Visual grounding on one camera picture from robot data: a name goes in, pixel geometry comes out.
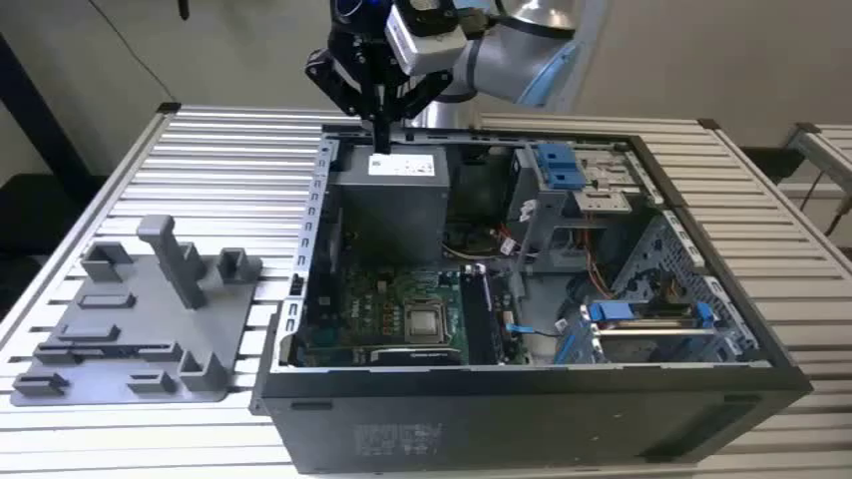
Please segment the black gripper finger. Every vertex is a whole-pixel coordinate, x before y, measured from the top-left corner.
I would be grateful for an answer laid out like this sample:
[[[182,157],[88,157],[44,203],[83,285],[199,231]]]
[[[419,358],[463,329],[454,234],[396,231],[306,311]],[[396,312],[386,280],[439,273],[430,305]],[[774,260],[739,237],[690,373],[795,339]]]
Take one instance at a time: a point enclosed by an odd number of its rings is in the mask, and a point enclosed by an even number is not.
[[[332,100],[342,112],[360,117],[372,125],[375,151],[384,150],[384,119],[378,88],[371,80],[356,89],[339,72],[336,60],[328,49],[315,50],[308,57],[306,74]]]
[[[452,81],[452,72],[442,70],[426,74],[422,80],[406,92],[402,87],[411,77],[396,75],[386,81],[383,92],[383,151],[391,150],[392,125],[402,120],[414,119],[436,99]]]

